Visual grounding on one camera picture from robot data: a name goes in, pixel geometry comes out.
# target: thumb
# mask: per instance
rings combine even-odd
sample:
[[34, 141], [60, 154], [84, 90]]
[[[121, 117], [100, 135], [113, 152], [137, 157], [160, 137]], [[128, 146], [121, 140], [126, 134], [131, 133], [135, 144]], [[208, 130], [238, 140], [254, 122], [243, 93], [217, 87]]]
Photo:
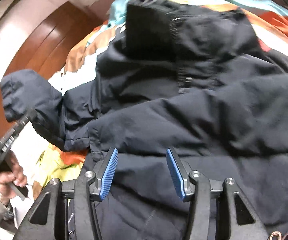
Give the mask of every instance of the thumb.
[[0, 184], [6, 184], [15, 180], [15, 175], [12, 172], [0, 173]]

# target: human hand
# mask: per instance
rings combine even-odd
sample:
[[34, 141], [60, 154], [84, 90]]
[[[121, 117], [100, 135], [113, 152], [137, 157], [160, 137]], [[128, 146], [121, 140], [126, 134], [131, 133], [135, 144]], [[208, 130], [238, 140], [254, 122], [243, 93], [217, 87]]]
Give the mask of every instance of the human hand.
[[0, 201], [7, 205], [11, 198], [16, 196], [16, 193], [7, 185], [9, 182], [14, 182], [16, 186], [25, 187], [27, 177], [23, 174], [23, 168], [19, 165], [14, 153], [11, 153], [10, 161], [13, 164], [12, 172], [0, 173]]

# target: metal bolt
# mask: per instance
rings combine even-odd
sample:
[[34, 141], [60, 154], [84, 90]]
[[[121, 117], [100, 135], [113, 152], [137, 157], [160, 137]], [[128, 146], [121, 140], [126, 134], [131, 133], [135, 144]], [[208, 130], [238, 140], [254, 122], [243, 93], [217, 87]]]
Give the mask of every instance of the metal bolt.
[[200, 176], [200, 172], [199, 171], [191, 171], [190, 172], [191, 175], [194, 177], [194, 178], [198, 178]]
[[87, 172], [85, 172], [85, 177], [91, 178], [91, 177], [93, 177], [93, 176], [95, 176], [95, 172], [93, 172], [93, 171], [87, 171]]
[[235, 183], [235, 180], [232, 178], [227, 178], [226, 183], [228, 183], [229, 185], [233, 185]]
[[50, 180], [50, 184], [52, 184], [52, 185], [56, 185], [57, 183], [58, 183], [58, 178]]

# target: ribbed blue pad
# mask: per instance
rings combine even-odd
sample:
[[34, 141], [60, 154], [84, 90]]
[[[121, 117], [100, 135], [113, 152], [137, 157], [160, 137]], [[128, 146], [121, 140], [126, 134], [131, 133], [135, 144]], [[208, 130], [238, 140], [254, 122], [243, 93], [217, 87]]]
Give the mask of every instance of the ribbed blue pad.
[[183, 178], [180, 174], [180, 171], [177, 167], [177, 164], [174, 160], [174, 157], [170, 149], [167, 149], [166, 151], [166, 162], [167, 162], [168, 169], [170, 170], [170, 173], [171, 173], [171, 177], [172, 177], [172, 181], [176, 190], [176, 194], [177, 196], [180, 197], [181, 200], [184, 200], [186, 195], [184, 192]]
[[104, 172], [102, 178], [102, 188], [101, 192], [99, 193], [101, 200], [103, 200], [108, 195], [109, 189], [111, 188], [111, 182], [113, 181], [117, 162], [118, 162], [118, 152], [117, 149], [114, 149], [113, 154], [111, 155], [111, 159], [108, 162], [106, 171]]

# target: black jacket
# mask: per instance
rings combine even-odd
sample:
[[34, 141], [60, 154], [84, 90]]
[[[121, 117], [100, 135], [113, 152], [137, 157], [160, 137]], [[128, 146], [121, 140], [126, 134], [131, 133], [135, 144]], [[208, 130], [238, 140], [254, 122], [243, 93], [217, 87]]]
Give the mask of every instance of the black jacket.
[[167, 169], [169, 146], [209, 179], [234, 178], [268, 231], [288, 229], [288, 57], [262, 51], [241, 10], [131, 0], [94, 81], [62, 97], [22, 70], [1, 88], [8, 121], [34, 107], [49, 142], [90, 148], [83, 171], [118, 149], [97, 206], [105, 240], [181, 239], [188, 204]]

